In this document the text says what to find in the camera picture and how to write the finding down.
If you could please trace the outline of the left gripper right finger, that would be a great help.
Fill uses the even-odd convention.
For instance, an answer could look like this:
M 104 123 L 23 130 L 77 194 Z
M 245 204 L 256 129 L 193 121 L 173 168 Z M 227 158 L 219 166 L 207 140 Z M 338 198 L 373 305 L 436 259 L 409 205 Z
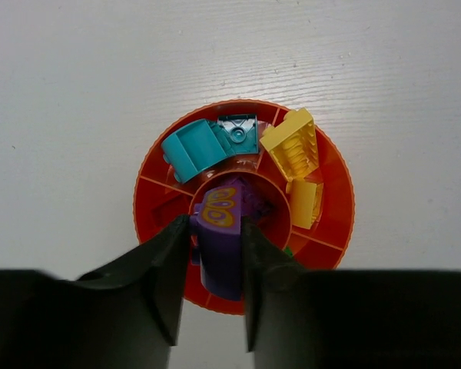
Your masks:
M 309 270 L 245 221 L 257 368 L 461 368 L 461 271 Z

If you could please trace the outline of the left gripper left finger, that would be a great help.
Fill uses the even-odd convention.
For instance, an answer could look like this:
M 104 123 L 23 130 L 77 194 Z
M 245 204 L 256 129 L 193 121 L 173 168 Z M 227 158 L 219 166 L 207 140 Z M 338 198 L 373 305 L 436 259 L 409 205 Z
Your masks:
M 0 269 L 0 368 L 165 368 L 177 343 L 189 218 L 69 281 Z

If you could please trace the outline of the green lego brick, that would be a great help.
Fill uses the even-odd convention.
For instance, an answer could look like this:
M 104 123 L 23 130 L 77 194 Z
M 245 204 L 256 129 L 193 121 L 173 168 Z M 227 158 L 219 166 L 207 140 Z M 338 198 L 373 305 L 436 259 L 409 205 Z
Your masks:
M 285 247 L 284 252 L 291 258 L 294 257 L 293 251 L 289 247 Z

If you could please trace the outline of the purple lego plate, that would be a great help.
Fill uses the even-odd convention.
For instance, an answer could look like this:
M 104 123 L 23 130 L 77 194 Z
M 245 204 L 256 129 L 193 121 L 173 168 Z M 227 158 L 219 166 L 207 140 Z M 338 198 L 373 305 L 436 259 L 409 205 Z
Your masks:
M 201 283 L 228 301 L 242 295 L 242 219 L 262 222 L 274 209 L 245 177 L 233 175 L 205 192 L 190 216 L 195 246 L 191 263 L 201 269 Z

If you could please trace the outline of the yellow curved lego piece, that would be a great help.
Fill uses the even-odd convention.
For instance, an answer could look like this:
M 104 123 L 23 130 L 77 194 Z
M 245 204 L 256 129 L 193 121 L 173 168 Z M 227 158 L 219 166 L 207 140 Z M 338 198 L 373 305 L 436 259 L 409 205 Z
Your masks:
M 323 183 L 294 179 L 287 185 L 293 226 L 311 229 L 321 214 Z

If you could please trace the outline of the red rounded lego brick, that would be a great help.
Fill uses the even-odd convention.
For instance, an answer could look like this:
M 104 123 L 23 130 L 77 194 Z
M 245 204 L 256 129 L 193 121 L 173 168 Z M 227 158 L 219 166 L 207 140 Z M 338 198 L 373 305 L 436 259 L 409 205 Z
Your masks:
M 163 228 L 178 215 L 187 214 L 190 198 L 178 191 L 171 191 L 156 200 L 150 208 L 151 220 L 156 228 Z

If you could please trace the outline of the long yellow lego plate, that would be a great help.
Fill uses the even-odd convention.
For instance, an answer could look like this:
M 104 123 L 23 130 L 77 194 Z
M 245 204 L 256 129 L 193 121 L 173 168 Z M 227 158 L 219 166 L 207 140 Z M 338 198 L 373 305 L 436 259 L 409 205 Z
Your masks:
M 320 166 L 316 127 L 305 108 L 288 111 L 278 126 L 266 128 L 260 143 L 288 182 L 305 178 Z

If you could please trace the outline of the cyan rounded lego brick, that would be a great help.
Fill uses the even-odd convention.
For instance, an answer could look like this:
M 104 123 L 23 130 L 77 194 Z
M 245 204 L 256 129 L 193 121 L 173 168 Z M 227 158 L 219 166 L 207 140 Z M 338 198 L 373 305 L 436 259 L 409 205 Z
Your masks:
M 231 156 L 231 146 L 216 121 L 198 119 L 168 135 L 162 142 L 163 159 L 174 169 L 179 183 L 186 183 Z

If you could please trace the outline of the blue square lego brick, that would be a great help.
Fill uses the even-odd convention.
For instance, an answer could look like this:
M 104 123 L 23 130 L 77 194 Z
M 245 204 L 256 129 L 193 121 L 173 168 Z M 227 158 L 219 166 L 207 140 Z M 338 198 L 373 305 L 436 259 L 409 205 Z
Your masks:
M 259 152 L 258 120 L 256 114 L 221 115 L 217 133 L 228 156 L 253 155 Z

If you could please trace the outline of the orange round divided container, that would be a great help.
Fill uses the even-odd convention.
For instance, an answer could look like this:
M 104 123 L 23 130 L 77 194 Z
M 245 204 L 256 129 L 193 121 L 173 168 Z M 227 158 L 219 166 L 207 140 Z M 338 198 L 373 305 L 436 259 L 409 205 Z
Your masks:
M 321 214 L 311 229 L 293 226 L 290 219 L 288 182 L 260 143 L 261 135 L 270 126 L 278 126 L 290 110 L 281 105 L 258 100 L 221 101 L 196 109 L 169 126 L 147 153 L 134 188 L 134 227 L 139 241 L 147 241 L 163 228 L 156 228 L 150 208 L 156 200 L 171 191 L 187 195 L 191 202 L 189 218 L 196 203 L 201 202 L 209 189 L 233 175 L 245 177 L 256 186 L 274 207 L 270 215 L 255 224 L 262 234 L 280 250 L 289 247 L 296 261 L 309 269 L 335 268 L 346 252 L 353 232 L 355 201 L 353 184 L 345 161 L 334 143 L 315 124 L 319 149 L 319 168 L 306 176 L 307 181 L 323 183 Z M 256 114 L 258 120 L 259 152 L 236 155 L 201 172 L 186 183 L 179 183 L 174 169 L 163 159 L 163 140 L 179 128 L 198 119 L 216 121 L 221 115 Z M 241 315 L 244 312 L 243 292 L 239 301 L 228 301 L 207 291 L 201 283 L 201 269 L 191 263 L 195 237 L 190 226 L 190 256 L 187 260 L 187 279 L 184 296 L 202 308 L 223 314 Z

